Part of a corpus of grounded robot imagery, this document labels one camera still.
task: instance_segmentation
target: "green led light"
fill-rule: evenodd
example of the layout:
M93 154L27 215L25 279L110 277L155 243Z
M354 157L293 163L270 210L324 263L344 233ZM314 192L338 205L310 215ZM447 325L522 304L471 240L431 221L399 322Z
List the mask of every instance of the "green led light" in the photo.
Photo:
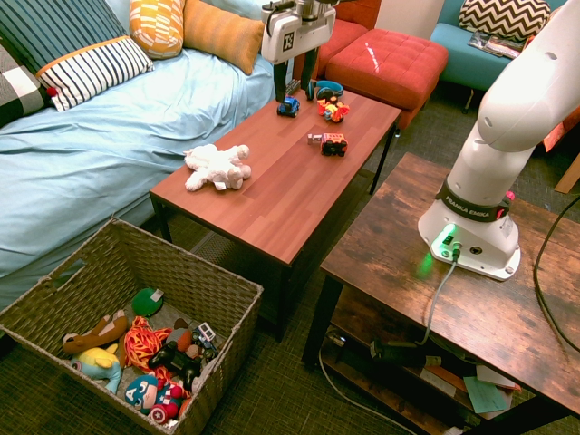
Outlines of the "green led light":
M433 256L431 252L427 252L423 261L420 262L419 267L417 267L417 271L415 277L419 279L425 279L429 276L431 269L433 268Z
M455 224L447 224L443 230L439 233L439 235L437 236L437 238L435 240L433 240L433 246L434 247L439 247L443 244L443 240L445 240L448 236L453 234L453 231L455 231Z

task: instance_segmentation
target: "wicker basket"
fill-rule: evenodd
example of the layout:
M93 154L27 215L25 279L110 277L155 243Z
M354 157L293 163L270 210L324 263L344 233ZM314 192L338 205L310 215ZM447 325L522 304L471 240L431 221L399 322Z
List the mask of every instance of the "wicker basket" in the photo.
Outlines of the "wicker basket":
M78 272L59 286L59 276L79 261ZM208 322L225 339L213 370L171 429L153 422L63 361L64 334L92 329L103 314L127 306L144 287L162 289L164 304ZM44 355L150 432L194 435L203 430L247 356L262 291L260 285L113 219L0 313L0 330Z

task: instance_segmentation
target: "wooden coffee table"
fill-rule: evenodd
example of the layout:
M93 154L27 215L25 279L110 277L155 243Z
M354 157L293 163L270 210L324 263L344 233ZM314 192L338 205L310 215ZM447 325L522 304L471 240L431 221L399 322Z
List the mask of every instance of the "wooden coffee table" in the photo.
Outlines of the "wooden coffee table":
M324 341L325 366L392 408L416 431L431 434L442 434L456 425L454 420L433 417L451 407L462 412L463 423L469 423L466 416L472 421L481 417L473 411L465 390L465 374L457 376L450 369L423 376L421 369L392 366L379 370L367 360L374 338L412 342L424 335L431 301L450 265L431 257L417 222L448 173L412 154L403 157L323 261L326 278L303 355L307 365L318 364ZM498 416L481 418L469 434L523 433L580 414L580 353L546 320L532 274L556 215L518 199L509 213L519 226L519 269L505 282L455 269L435 306L431 336L455 347L454 354L459 350L474 356L536 397ZM560 221L542 255L538 279L560 326L574 343L580 343L579 224L565 218ZM329 324L347 337L344 348L324 339ZM366 358L364 363L345 362L348 343ZM444 365L446 361L454 363L454 358L444 356ZM367 364L383 371L389 378L386 382L403 380L394 385L401 386L401 391L375 383L354 368L354 362L358 368ZM457 364L454 368L466 370Z
M288 293L318 267L324 246L332 242L362 196L364 190L358 197L345 197L357 175L369 180L366 189L371 181L374 189L401 112L345 92L341 101L351 110L344 122L336 124L318 114L315 101L299 94L296 118L278 116L277 102L271 101L216 143L220 150L241 144L250 148L246 163L252 177L240 190L217 191L206 185L189 192L185 182L192 171L184 165L150 191L166 240L171 241L164 212L169 207L279 266L278 288L265 286L264 292L265 299L275 294L275 306L268 306L270 312L261 310L276 325L278 340L284 333ZM349 142L344 157L324 156L319 146L308 144L308 133L325 132L344 134ZM373 177L363 165L383 139L384 151ZM314 254L298 262L308 241L314 244Z

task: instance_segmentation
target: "white plush toy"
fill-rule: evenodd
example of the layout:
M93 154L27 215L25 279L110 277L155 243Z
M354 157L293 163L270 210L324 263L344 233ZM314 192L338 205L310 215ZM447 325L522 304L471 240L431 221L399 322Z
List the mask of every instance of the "white plush toy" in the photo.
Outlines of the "white plush toy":
M189 191L200 189L208 181L213 182L217 190L240 189L244 180L252 175L252 169L242 163L250 155L247 145L220 151L209 143L184 153L186 165L194 170L185 183Z

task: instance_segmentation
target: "green plush ball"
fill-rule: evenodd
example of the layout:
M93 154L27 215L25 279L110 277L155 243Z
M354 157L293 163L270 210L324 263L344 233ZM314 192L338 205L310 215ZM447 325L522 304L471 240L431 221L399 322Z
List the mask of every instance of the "green plush ball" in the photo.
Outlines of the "green plush ball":
M159 290L152 288L144 288L140 290L133 298L133 311L136 315L149 317L154 315L157 310L163 305L163 298L160 296Z

